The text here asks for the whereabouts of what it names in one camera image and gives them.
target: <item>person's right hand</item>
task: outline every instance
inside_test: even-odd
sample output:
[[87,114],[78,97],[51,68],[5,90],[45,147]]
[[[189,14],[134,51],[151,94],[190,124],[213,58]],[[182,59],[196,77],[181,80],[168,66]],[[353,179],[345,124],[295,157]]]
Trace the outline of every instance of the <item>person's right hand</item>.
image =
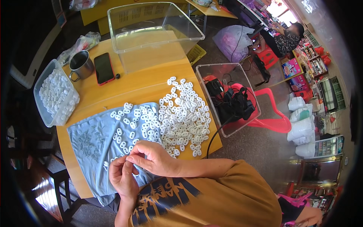
[[180,170],[180,160],[171,157],[160,144],[145,140],[137,141],[126,160],[161,177],[175,177]]

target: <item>red phone case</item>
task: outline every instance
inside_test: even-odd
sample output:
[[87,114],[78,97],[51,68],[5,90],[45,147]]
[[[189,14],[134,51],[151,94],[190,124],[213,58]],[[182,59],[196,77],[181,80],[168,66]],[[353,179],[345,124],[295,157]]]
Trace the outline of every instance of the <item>red phone case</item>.
[[110,81],[113,81],[114,79],[115,79],[115,72],[113,71],[113,67],[112,67],[112,62],[111,62],[111,57],[110,57],[110,54],[109,53],[107,53],[108,55],[109,55],[109,59],[110,59],[110,65],[111,65],[111,69],[112,69],[112,74],[114,75],[114,77],[113,78],[111,78],[111,79],[109,79],[109,80],[107,80],[107,81],[105,81],[105,82],[103,82],[102,84],[99,84],[98,83],[98,80],[97,80],[97,76],[96,76],[96,81],[97,81],[97,84],[99,85],[99,86],[102,86],[102,85],[104,85],[104,84],[106,84],[106,83],[108,83],[108,82],[110,82]]

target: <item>mustard yellow t-shirt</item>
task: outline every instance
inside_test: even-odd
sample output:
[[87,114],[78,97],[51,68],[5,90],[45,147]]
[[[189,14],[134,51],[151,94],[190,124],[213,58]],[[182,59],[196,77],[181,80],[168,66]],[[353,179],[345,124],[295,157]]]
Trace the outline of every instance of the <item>mustard yellow t-shirt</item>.
[[218,180],[162,177],[141,190],[128,226],[278,227],[282,214],[261,175],[243,160]]

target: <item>yellow plastic basket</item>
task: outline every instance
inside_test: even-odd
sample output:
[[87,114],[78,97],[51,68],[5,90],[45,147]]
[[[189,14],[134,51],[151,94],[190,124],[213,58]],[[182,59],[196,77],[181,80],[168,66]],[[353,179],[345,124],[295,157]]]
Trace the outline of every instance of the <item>yellow plastic basket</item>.
[[201,59],[207,52],[196,44],[188,53],[187,58],[190,65],[194,65],[199,59]]
[[[166,26],[167,29],[173,30],[175,33],[175,36],[177,38],[186,38],[187,36],[181,33],[178,29],[174,28],[171,25]],[[188,53],[187,58],[190,62],[190,65],[194,65],[199,59],[201,59],[207,52],[200,47],[198,44],[196,44]]]

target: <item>smartphone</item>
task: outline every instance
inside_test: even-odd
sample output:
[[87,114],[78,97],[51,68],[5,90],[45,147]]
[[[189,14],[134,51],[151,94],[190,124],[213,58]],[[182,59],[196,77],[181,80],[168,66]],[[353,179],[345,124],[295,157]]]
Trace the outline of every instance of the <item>smartphone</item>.
[[109,53],[104,53],[95,57],[94,66],[96,68],[96,77],[99,86],[115,79]]

